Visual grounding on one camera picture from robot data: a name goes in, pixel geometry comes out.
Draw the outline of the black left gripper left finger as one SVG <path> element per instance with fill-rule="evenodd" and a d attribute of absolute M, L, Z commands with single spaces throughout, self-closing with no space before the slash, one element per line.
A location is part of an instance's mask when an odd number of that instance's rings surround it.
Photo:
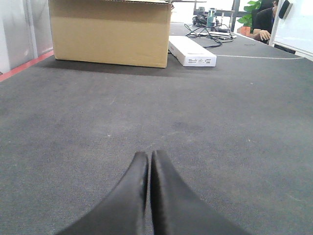
<path fill-rule="evenodd" d="M 136 152 L 113 190 L 96 207 L 59 235 L 143 235 L 149 162 Z"/>

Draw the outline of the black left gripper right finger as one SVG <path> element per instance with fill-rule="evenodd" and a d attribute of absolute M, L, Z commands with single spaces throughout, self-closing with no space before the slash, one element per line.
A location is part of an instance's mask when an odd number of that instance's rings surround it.
<path fill-rule="evenodd" d="M 201 200 L 183 181 L 163 150 L 152 153 L 150 196 L 156 235 L 247 234 Z"/>

